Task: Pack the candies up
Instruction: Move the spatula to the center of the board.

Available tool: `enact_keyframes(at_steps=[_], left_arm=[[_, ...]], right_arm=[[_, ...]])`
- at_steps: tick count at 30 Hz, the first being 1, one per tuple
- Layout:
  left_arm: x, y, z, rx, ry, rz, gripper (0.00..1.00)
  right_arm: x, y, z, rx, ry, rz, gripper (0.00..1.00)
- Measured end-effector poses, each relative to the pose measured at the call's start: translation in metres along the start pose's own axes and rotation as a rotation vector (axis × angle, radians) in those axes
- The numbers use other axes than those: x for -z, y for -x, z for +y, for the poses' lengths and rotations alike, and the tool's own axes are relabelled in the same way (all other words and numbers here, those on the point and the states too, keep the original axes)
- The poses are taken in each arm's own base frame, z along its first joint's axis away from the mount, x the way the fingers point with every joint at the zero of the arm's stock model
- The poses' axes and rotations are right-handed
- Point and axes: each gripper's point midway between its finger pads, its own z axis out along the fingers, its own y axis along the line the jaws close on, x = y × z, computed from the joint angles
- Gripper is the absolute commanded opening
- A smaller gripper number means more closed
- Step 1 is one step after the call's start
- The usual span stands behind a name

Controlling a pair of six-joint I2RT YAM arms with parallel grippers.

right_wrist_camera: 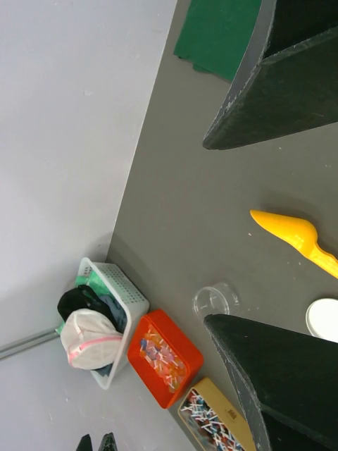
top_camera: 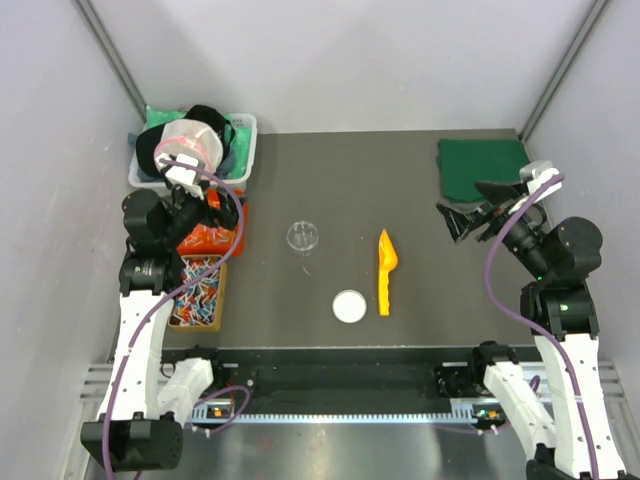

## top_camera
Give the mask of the tan candy box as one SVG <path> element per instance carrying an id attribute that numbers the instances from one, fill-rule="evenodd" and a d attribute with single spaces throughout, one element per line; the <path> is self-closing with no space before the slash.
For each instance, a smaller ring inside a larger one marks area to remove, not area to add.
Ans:
<path id="1" fill-rule="evenodd" d="M 208 271 L 220 255 L 186 255 L 182 257 L 181 279 L 184 284 Z M 227 280 L 227 265 L 191 285 L 176 297 L 168 326 L 181 333 L 216 333 L 221 328 Z"/>

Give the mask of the yellow plastic scoop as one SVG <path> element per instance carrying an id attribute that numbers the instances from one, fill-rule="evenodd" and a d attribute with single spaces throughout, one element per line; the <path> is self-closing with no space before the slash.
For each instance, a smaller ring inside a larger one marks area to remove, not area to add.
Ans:
<path id="1" fill-rule="evenodd" d="M 390 315 L 390 274 L 398 266 L 398 256 L 391 237 L 386 229 L 383 229 L 378 240 L 378 312 L 382 317 Z"/>

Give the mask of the clear plastic cup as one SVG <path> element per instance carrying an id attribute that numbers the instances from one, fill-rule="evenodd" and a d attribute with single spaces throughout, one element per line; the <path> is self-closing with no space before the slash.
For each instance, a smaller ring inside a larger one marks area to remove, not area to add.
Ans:
<path id="1" fill-rule="evenodd" d="M 290 250 L 300 257 L 311 255 L 319 244 L 319 238 L 317 227 L 306 220 L 292 223 L 286 234 L 286 241 Z"/>

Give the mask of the white round lid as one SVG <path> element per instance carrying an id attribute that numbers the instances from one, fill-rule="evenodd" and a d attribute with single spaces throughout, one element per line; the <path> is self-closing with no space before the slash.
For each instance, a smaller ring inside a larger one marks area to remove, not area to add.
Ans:
<path id="1" fill-rule="evenodd" d="M 332 301 L 332 311 L 337 320 L 354 324 L 364 318 L 367 312 L 365 297 L 356 290 L 343 290 Z"/>

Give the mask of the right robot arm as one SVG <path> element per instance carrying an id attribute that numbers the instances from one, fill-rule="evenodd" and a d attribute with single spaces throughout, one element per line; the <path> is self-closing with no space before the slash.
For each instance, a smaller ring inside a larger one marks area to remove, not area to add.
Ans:
<path id="1" fill-rule="evenodd" d="M 442 203 L 455 242 L 478 228 L 479 241 L 493 242 L 483 270 L 487 296 L 532 333 L 551 397 L 546 408 L 524 377 L 515 350 L 484 342 L 471 352 L 466 380 L 481 396 L 492 395 L 516 433 L 529 479 L 630 479 L 610 428 L 601 385 L 595 304 L 586 284 L 602 262 L 603 237 L 582 217 L 570 217 L 550 231 L 527 215 L 558 190 L 563 175 L 542 184 L 480 182 L 486 203 L 460 211 Z M 496 252 L 505 246 L 532 275 L 521 290 L 520 310 L 499 301 L 491 286 Z"/>

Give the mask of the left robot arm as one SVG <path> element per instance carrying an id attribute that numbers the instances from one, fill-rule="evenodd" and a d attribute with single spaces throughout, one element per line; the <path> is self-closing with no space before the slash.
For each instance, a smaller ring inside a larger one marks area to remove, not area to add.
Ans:
<path id="1" fill-rule="evenodd" d="M 195 284 L 181 278 L 179 245 L 199 224 L 244 229 L 244 197 L 228 188 L 219 188 L 217 196 L 212 206 L 207 197 L 176 187 L 168 199 L 139 189 L 122 201 L 127 239 L 114 364 L 97 417 L 80 433 L 81 445 L 109 479 L 174 469 L 183 428 L 201 395 L 216 396 L 226 387 L 225 370 L 194 355 L 178 361 L 168 382 L 159 383 L 166 326 L 177 297 Z"/>

